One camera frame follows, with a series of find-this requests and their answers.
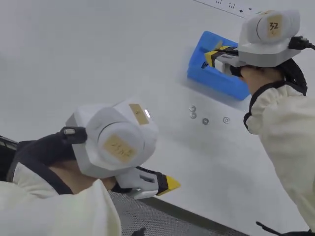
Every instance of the white table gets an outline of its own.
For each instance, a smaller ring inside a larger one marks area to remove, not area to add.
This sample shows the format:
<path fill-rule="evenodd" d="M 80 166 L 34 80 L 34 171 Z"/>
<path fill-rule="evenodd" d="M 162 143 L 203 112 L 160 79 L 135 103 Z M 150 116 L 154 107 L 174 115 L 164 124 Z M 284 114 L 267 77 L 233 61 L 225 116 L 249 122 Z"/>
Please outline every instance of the white table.
<path fill-rule="evenodd" d="M 308 228 L 243 126 L 248 100 L 186 78 L 202 32 L 237 41 L 241 18 L 192 0 L 0 3 L 1 135 L 37 139 L 58 131 L 79 105 L 138 94 L 160 128 L 144 166 L 182 184 L 163 201 L 249 235 L 266 235 L 255 221 L 281 232 Z"/>

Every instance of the blue tray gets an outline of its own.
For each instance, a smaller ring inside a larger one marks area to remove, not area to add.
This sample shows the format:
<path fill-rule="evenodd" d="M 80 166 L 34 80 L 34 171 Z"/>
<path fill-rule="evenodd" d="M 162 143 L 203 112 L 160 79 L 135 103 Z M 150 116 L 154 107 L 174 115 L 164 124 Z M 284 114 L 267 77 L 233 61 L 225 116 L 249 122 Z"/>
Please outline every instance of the blue tray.
<path fill-rule="evenodd" d="M 204 54 L 214 50 L 220 41 L 223 42 L 223 46 L 238 46 L 237 43 L 217 34 L 208 31 L 203 32 L 189 61 L 188 78 L 233 96 L 238 100 L 244 100 L 250 94 L 245 82 L 238 77 L 225 75 L 210 66 L 204 69 L 201 68 L 201 65 L 205 62 Z"/>

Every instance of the handwritten label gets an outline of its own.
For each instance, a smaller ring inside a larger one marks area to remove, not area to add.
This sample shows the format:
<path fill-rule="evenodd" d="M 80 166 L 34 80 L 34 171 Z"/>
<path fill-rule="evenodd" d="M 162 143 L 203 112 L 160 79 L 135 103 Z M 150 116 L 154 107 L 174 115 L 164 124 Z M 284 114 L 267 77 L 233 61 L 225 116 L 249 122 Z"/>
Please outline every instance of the handwritten label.
<path fill-rule="evenodd" d="M 149 123 L 139 104 L 129 104 L 129 106 L 140 125 Z"/>
<path fill-rule="evenodd" d="M 268 38 L 280 37 L 282 32 L 282 15 L 270 16 L 267 19 Z"/>
<path fill-rule="evenodd" d="M 111 135 L 103 147 L 123 163 L 129 162 L 136 154 L 136 151 L 116 134 Z"/>

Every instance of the light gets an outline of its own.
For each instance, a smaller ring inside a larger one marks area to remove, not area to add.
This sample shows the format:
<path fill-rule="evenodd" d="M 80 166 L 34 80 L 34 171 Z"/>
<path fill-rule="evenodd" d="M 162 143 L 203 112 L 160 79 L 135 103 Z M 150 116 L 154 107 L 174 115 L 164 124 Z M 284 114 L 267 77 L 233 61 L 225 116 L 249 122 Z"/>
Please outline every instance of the light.
<path fill-rule="evenodd" d="M 144 109 L 144 112 L 146 113 L 146 115 L 147 115 L 148 118 L 151 118 L 150 113 L 148 112 L 147 109 Z"/>

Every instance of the metal nut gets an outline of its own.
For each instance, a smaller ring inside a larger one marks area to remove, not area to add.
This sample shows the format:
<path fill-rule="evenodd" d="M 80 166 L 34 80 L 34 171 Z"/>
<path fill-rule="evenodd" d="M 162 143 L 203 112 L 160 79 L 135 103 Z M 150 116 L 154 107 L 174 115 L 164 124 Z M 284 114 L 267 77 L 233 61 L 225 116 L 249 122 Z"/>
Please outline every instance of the metal nut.
<path fill-rule="evenodd" d="M 224 117 L 223 118 L 224 124 L 229 124 L 230 123 L 230 118 L 229 117 Z"/>
<path fill-rule="evenodd" d="M 196 118 L 197 118 L 196 112 L 192 112 L 192 113 L 190 114 L 190 118 L 196 119 Z"/>
<path fill-rule="evenodd" d="M 191 112 L 195 112 L 197 109 L 196 109 L 196 106 L 192 105 L 192 106 L 189 107 L 189 110 Z"/>
<path fill-rule="evenodd" d="M 208 119 L 208 118 L 202 119 L 202 123 L 203 123 L 204 125 L 209 124 L 209 119 Z"/>

